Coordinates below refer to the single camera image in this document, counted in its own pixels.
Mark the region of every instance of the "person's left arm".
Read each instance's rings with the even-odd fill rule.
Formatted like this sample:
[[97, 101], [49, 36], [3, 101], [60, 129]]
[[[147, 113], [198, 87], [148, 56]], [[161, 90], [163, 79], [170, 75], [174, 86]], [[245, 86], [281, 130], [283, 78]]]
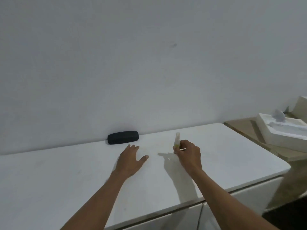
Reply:
[[127, 178], [135, 174], [148, 159], [136, 160], [139, 146], [128, 145], [118, 158], [116, 169], [106, 183], [77, 211], [61, 230], [101, 230], [109, 218], [119, 190]]

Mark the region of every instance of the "wall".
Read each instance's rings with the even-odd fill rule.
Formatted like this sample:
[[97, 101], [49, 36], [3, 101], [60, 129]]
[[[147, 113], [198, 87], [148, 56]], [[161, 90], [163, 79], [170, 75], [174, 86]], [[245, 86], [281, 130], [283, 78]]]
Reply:
[[307, 95], [307, 0], [0, 0], [0, 153]]

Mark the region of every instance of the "white tabletop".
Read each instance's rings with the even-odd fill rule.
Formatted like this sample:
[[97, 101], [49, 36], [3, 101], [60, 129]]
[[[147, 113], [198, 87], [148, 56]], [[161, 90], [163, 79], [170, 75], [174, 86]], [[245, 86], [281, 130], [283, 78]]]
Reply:
[[[284, 174], [290, 165], [223, 124], [141, 135], [137, 159], [149, 159], [123, 185], [106, 227], [202, 200], [173, 154], [175, 133], [201, 148], [206, 173], [231, 191]], [[54, 230], [103, 185], [127, 144], [105, 141], [0, 156], [0, 229]]]

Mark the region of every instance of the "person's left hand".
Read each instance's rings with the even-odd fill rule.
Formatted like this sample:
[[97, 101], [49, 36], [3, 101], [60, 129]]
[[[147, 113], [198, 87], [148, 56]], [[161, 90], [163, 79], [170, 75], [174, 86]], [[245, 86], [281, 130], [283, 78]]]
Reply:
[[123, 175], [125, 179], [135, 174], [149, 158], [149, 156], [146, 155], [137, 161], [136, 152], [139, 148], [139, 146], [130, 146], [129, 144], [118, 158], [115, 171]]

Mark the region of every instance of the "dark floor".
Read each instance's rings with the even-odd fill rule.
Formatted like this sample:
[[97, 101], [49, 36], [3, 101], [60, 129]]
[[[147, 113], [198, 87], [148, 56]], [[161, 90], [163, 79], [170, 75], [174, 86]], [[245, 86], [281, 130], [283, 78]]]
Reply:
[[264, 213], [262, 216], [280, 230], [306, 230], [307, 197]]

